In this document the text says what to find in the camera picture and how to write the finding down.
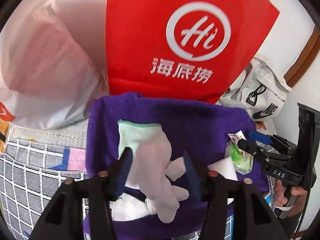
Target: blue handle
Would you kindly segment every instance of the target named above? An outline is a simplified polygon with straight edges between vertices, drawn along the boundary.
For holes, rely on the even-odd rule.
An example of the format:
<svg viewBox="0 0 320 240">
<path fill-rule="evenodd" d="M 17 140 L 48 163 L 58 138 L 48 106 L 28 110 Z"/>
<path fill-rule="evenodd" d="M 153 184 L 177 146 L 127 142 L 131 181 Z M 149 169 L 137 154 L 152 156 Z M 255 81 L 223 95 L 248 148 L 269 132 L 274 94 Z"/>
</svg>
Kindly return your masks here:
<svg viewBox="0 0 320 240">
<path fill-rule="evenodd" d="M 268 135 L 264 135 L 262 133 L 256 131 L 250 131 L 248 134 L 249 138 L 259 141 L 265 145 L 270 145 L 273 143 L 272 139 Z"/>
</svg>

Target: purple towel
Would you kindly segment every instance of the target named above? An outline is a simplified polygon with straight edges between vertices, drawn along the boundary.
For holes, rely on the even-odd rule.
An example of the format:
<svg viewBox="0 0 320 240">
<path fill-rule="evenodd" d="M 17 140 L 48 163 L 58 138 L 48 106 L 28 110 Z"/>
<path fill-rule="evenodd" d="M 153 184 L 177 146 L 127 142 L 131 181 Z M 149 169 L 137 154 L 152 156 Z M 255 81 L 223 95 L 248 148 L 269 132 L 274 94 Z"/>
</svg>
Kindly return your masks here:
<svg viewBox="0 0 320 240">
<path fill-rule="evenodd" d="M 93 102 L 88 125 L 86 167 L 90 176 L 104 170 L 118 159 L 119 132 L 117 122 L 159 123 L 172 146 L 171 160 L 182 156 L 183 148 L 206 165 L 224 158 L 227 133 L 242 130 L 247 136 L 255 130 L 255 123 L 245 110 L 209 103 L 167 98 L 145 98 L 137 93 L 103 97 Z M 253 163 L 249 177 L 262 192 L 269 191 L 268 179 Z M 172 183 L 188 189 L 186 174 Z M 200 230 L 206 215 L 207 203 L 192 199 L 180 202 L 175 219 L 162 223 L 157 215 L 149 215 L 132 221 L 114 221 L 118 239 L 147 240 L 182 236 Z M 88 218 L 84 231 L 90 232 Z"/>
</svg>

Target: hi logo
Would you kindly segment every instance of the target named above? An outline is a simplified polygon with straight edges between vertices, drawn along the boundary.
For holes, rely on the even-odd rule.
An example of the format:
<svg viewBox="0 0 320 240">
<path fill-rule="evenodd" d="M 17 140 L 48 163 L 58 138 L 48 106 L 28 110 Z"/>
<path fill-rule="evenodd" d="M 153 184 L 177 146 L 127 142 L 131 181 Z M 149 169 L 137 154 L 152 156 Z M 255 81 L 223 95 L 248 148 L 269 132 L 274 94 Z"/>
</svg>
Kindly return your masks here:
<svg viewBox="0 0 320 240">
<path fill-rule="evenodd" d="M 192 14 L 192 24 L 190 19 L 181 20 L 194 12 L 204 12 L 205 15 Z M 179 32 L 176 30 L 179 24 L 189 26 L 184 26 Z M 170 49 L 177 56 L 189 61 L 205 61 L 216 57 L 225 49 L 231 38 L 231 26 L 226 14 L 217 6 L 207 2 L 191 2 L 181 6 L 171 15 L 166 28 L 166 38 Z M 215 39 L 218 39 L 219 43 L 216 46 L 213 45 Z M 192 44 L 189 48 L 195 48 L 197 51 L 188 52 L 186 47 L 189 43 Z"/>
</svg>

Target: green snack bag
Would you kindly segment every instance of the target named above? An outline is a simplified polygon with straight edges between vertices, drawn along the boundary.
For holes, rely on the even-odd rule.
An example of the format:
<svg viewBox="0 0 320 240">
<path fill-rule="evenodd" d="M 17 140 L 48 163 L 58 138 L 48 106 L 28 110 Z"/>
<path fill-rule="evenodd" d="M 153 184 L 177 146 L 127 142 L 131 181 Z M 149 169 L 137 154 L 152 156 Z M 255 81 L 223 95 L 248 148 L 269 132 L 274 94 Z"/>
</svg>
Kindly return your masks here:
<svg viewBox="0 0 320 240">
<path fill-rule="evenodd" d="M 240 139 L 245 139 L 241 131 L 236 134 L 228 134 L 231 141 L 228 141 L 225 149 L 225 158 L 231 157 L 233 166 L 237 172 L 242 175 L 248 174 L 252 171 L 253 155 L 239 150 L 237 142 Z"/>
</svg>

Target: white wall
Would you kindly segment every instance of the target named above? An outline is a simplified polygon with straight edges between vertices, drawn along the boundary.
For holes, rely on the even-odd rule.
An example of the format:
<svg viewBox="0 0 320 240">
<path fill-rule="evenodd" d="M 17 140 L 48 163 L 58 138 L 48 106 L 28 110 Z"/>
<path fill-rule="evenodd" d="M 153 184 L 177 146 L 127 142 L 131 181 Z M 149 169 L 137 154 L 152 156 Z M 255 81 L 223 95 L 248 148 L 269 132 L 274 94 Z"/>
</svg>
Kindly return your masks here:
<svg viewBox="0 0 320 240">
<path fill-rule="evenodd" d="M 298 0 L 270 2 L 280 14 L 258 53 L 271 59 L 283 76 L 297 60 L 315 25 Z"/>
<path fill-rule="evenodd" d="M 290 141 L 298 142 L 298 106 L 297 103 L 307 105 L 320 111 L 320 54 L 292 88 L 281 112 L 273 118 L 277 133 L 282 137 L 287 137 Z M 320 207 L 320 150 L 315 164 L 318 172 L 318 179 L 310 193 L 309 205 L 305 215 L 301 230 L 308 228 Z"/>
</svg>

